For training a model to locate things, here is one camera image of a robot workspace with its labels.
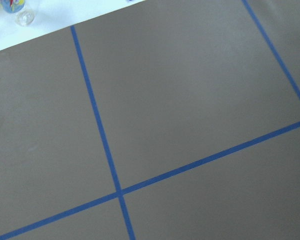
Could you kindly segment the brown paper table cover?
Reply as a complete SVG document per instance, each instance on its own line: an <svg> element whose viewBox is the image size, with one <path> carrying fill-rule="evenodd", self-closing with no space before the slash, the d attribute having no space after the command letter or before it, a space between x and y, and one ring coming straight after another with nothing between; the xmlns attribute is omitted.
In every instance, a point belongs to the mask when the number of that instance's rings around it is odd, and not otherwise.
<svg viewBox="0 0 300 240"><path fill-rule="evenodd" d="M300 0L145 0L0 50L0 240L300 240Z"/></svg>

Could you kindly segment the plastic bottle red label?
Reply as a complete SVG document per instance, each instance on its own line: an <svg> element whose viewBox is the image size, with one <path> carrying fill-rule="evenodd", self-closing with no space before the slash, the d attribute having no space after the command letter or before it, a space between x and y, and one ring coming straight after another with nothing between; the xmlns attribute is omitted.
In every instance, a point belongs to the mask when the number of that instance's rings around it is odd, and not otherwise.
<svg viewBox="0 0 300 240"><path fill-rule="evenodd" d="M35 19L35 13L26 0L0 0L0 6L19 26L26 27Z"/></svg>

